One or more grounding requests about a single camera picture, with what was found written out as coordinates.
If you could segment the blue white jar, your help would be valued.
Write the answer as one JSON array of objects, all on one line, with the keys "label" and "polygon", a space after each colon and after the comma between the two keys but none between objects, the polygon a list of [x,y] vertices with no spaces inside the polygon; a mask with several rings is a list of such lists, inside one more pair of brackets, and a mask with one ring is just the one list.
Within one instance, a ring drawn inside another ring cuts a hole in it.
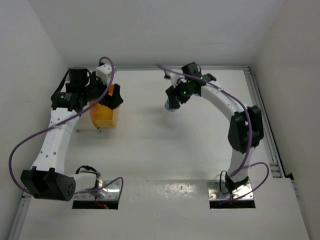
[{"label": "blue white jar", "polygon": [[168,112],[175,112],[181,107],[181,105],[178,100],[170,101],[169,99],[167,99],[164,104],[164,107]]}]

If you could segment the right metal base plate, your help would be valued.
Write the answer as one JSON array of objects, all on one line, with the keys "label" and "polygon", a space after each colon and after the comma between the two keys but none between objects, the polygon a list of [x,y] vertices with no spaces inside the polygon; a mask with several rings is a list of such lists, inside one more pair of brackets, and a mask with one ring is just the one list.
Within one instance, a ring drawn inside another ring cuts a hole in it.
[{"label": "right metal base plate", "polygon": [[254,200],[253,188],[250,181],[240,185],[231,193],[226,188],[224,180],[208,180],[206,183],[208,189],[208,199],[211,202],[221,202],[229,199],[235,199],[236,201]]}]

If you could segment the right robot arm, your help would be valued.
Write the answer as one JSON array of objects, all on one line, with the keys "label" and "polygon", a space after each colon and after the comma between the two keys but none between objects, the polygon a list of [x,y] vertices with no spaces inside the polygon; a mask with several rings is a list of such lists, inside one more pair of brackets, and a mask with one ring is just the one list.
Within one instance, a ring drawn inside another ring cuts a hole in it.
[{"label": "right robot arm", "polygon": [[165,91],[165,108],[178,110],[192,96],[201,97],[215,106],[228,120],[227,140],[232,153],[225,174],[225,187],[232,194],[249,180],[252,153],[264,138],[262,111],[257,105],[248,106],[222,88],[217,78],[203,74],[196,62],[181,67],[181,71],[165,68],[164,78],[171,82]]}]

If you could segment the orange drawer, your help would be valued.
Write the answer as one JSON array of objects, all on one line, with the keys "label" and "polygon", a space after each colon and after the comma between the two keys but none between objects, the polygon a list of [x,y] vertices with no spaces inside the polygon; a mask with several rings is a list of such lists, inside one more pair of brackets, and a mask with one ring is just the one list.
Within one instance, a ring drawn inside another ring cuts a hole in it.
[{"label": "orange drawer", "polygon": [[89,110],[90,118],[91,118],[91,121],[94,122],[94,121],[97,120],[100,104],[96,103],[95,100],[92,100],[92,101],[89,102],[89,106],[91,107],[90,110]]}]

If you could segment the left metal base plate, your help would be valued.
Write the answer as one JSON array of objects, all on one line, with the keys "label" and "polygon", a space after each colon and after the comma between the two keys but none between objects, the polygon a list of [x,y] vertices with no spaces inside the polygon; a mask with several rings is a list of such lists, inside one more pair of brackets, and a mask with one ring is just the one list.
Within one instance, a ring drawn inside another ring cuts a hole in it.
[{"label": "left metal base plate", "polygon": [[97,192],[77,193],[74,195],[73,199],[75,201],[117,201],[119,199],[121,188],[122,181],[118,179]]}]

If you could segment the metal base plate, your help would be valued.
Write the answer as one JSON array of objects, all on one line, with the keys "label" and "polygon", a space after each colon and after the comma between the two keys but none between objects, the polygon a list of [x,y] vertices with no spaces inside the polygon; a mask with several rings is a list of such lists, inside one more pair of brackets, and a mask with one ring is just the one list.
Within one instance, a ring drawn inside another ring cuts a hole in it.
[{"label": "metal base plate", "polygon": [[206,183],[208,189],[208,199],[211,202],[221,202],[229,199],[235,199],[236,201],[254,200],[253,188],[250,181],[240,185],[231,193],[226,188],[224,180],[208,180]]},{"label": "metal base plate", "polygon": [[75,201],[117,201],[119,199],[121,188],[122,181],[118,179],[97,192],[77,193],[74,195],[73,199]]}]

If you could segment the cream cabinet with legs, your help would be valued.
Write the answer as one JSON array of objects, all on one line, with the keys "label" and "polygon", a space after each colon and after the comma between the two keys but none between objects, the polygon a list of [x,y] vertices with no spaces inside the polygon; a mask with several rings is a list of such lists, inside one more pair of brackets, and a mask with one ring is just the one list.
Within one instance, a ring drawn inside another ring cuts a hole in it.
[{"label": "cream cabinet with legs", "polygon": [[99,129],[95,127],[91,118],[91,109],[84,112],[75,124],[74,131],[98,131]]}]

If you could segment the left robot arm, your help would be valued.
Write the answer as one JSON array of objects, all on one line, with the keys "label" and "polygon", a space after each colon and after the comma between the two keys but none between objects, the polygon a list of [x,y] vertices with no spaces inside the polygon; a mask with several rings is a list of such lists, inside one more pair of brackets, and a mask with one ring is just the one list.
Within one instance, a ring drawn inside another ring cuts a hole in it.
[{"label": "left robot arm", "polygon": [[108,64],[89,71],[71,67],[51,96],[50,122],[40,152],[29,170],[20,176],[35,199],[70,201],[75,194],[98,193],[100,173],[95,169],[65,174],[70,139],[81,115],[101,104],[114,110],[123,103],[120,86],[113,84],[115,68]]}]

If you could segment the yellow bottom drawer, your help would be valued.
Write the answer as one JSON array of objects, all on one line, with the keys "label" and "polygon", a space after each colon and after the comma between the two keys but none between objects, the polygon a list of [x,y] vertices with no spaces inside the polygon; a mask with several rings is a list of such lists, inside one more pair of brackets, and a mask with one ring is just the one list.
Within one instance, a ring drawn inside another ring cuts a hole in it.
[{"label": "yellow bottom drawer", "polygon": [[[115,84],[112,84],[109,89],[109,95],[111,96],[114,96]],[[94,126],[98,129],[116,128],[118,122],[119,106],[116,109],[110,109],[106,105],[101,105],[99,103],[98,116],[96,118],[96,121],[93,122]]]}]

